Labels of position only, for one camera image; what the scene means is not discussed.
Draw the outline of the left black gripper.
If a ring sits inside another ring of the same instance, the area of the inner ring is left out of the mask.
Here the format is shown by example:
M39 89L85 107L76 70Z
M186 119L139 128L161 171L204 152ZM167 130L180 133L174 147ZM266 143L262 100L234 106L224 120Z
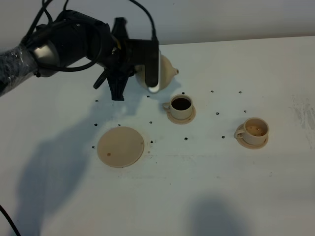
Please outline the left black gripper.
M94 83L93 88L98 89L104 81L107 81L113 101L124 101L123 93L127 81L135 73L135 66L128 63L126 55L126 40L129 39L126 24L127 20L124 17L114 19L112 35L119 41L109 52L102 50L102 54L96 62L103 67L103 72Z

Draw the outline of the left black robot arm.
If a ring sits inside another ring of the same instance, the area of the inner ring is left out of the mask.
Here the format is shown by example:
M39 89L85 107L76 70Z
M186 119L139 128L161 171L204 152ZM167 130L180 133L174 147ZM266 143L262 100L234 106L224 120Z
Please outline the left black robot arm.
M64 10L48 24L34 24L21 43L0 55L0 93L4 95L31 76L50 77L57 72L78 72L98 64L114 101L123 92L137 66L145 68L145 84L158 84L158 40L131 39L126 19L116 18L113 27L73 10Z

